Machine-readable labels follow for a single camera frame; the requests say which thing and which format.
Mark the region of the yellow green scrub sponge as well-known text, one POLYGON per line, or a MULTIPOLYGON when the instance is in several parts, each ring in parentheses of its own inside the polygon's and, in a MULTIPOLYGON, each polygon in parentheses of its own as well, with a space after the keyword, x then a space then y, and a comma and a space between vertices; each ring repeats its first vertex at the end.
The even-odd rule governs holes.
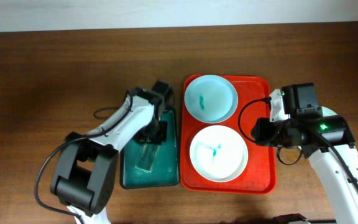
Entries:
POLYGON ((155 156, 159 149, 160 145, 158 144, 145 144, 140 152, 139 160, 135 167, 144 172, 151 172, 155 156))

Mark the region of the white plate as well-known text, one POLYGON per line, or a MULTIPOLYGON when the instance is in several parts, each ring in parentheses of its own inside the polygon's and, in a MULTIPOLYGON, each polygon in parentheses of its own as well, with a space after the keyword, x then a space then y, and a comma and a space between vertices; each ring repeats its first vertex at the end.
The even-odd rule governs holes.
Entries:
POLYGON ((246 169, 249 152, 242 136, 223 125, 208 126, 191 140, 190 161, 195 171, 212 182, 238 178, 246 169))

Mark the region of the pale green plate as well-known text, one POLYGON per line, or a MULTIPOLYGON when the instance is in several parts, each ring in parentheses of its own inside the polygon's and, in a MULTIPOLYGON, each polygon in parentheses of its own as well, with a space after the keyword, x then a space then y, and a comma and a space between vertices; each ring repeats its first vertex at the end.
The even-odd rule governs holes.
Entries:
POLYGON ((325 106, 322 106, 321 109, 322 109, 322 115, 323 115, 323 117, 327 117, 327 116, 337 116, 337 113, 334 112, 332 109, 329 109, 329 108, 327 108, 327 107, 325 107, 325 106))

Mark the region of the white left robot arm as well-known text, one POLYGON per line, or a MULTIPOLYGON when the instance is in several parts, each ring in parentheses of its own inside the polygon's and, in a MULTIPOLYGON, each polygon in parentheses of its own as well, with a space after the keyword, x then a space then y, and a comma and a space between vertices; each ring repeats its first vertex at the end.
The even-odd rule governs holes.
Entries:
POLYGON ((99 215, 114 189, 119 153, 133 138, 163 139, 160 117, 173 95, 170 86, 155 84, 151 90, 126 93, 122 106, 87 134, 70 133, 58 149, 60 155, 50 191, 77 223, 99 215))

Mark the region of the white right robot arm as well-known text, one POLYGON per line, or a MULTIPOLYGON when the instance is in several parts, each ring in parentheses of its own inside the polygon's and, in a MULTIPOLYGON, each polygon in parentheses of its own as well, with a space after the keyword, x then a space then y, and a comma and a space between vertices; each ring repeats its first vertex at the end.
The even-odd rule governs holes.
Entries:
POLYGON ((343 117, 259 118, 250 133, 259 146, 299 147, 323 185, 336 222, 358 223, 358 152, 343 117))

